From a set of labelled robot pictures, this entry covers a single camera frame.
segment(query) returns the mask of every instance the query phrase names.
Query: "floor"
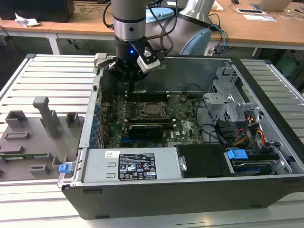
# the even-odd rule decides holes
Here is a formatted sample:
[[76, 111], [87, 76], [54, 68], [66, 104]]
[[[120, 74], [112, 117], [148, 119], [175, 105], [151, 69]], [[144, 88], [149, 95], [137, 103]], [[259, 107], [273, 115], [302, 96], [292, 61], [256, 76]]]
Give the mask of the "floor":
[[[95, 40], [94, 50], [90, 50], [90, 42], [90, 40], [76, 40], [75, 44], [79, 48], [76, 49], [73, 40], [69, 43], [67, 39], [58, 39], [58, 45], [64, 55], [95, 55], [99, 52], [115, 53], [114, 41]], [[229, 52], [226, 51], [223, 57], [252, 58], [253, 50], [253, 48], [249, 47], [232, 47]], [[6, 84], [27, 53], [52, 54], [52, 51], [46, 38], [11, 37], [7, 40], [7, 46], [0, 46], [0, 89]], [[296, 71], [289, 80], [293, 82], [297, 76], [293, 83], [298, 87], [304, 80], [304, 52], [296, 51], [291, 53], [286, 51], [285, 55], [291, 55], [292, 60], [297, 63]]]

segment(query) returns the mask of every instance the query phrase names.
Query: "black box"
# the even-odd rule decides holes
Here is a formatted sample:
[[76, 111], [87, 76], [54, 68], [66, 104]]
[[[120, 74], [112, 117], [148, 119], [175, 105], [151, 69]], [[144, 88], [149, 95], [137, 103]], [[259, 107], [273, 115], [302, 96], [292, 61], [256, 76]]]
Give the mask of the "black box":
[[0, 0], [0, 17], [15, 19], [15, 13], [23, 18], [34, 18], [38, 22], [50, 20], [68, 22], [74, 13], [73, 0]]

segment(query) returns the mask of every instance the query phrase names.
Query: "robotic arm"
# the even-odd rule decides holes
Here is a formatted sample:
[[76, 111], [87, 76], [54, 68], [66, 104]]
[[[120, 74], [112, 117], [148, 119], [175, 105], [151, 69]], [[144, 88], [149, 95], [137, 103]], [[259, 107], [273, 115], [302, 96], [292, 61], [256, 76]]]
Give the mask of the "robotic arm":
[[[177, 15], [177, 18], [161, 21], [162, 26], [156, 20], [149, 23], [146, 28], [147, 6], [161, 1], [112, 0], [105, 8], [104, 24], [114, 29], [116, 45], [116, 58], [106, 64], [109, 64], [109, 72], [112, 75], [129, 84], [131, 91], [134, 91], [134, 83], [143, 80], [156, 69], [168, 53], [156, 52], [155, 49], [172, 50], [174, 47], [174, 51], [178, 53], [179, 49], [189, 42], [191, 36], [202, 29], [209, 31], [209, 34], [204, 34], [205, 41], [208, 43], [210, 39], [208, 14], [214, 0], [188, 0], [186, 8]], [[108, 25], [105, 21], [105, 12], [111, 4], [114, 23]], [[165, 31], [169, 30], [172, 30], [173, 42], [166, 35], [168, 33]]]

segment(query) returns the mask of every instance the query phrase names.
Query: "circuit board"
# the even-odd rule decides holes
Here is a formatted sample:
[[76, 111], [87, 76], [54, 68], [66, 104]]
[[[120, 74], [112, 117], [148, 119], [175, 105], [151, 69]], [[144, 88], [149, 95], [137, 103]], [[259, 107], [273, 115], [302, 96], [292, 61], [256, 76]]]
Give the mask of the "circuit board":
[[130, 140], [126, 131], [125, 117], [128, 107], [139, 102], [127, 102], [122, 96], [116, 96], [110, 104], [111, 109], [106, 114], [104, 122], [108, 131], [105, 140], [106, 148], [147, 148], [147, 147], [174, 147], [177, 144], [204, 143], [194, 118], [196, 100], [188, 99], [181, 102], [182, 94], [171, 94], [168, 101], [163, 102], [166, 115], [176, 121], [172, 129], [164, 129], [161, 139]]

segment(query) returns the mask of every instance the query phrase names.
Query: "power supply label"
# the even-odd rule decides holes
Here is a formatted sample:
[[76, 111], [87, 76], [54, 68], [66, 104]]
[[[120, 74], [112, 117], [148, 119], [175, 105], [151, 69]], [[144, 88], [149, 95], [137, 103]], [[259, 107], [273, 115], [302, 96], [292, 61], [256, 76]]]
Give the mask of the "power supply label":
[[118, 179], [120, 181], [157, 179], [154, 153], [120, 154]]

